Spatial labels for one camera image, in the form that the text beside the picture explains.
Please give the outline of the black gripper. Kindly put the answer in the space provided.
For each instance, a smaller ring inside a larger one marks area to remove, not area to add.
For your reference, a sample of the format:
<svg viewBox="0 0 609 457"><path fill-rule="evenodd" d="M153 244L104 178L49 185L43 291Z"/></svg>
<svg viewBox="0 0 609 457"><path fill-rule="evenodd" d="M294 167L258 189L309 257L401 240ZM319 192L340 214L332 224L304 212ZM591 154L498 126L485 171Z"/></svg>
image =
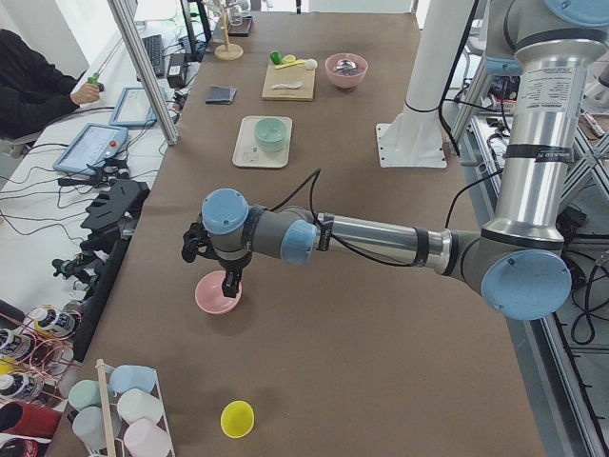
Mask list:
<svg viewBox="0 0 609 457"><path fill-rule="evenodd" d="M194 222L183 234L182 258L192 263L197 256L216 260L226 270L222 283L225 297L236 298L240 292L242 270L249 264L252 254L242 243L242 230L228 234L214 234L202 222Z"/></svg>

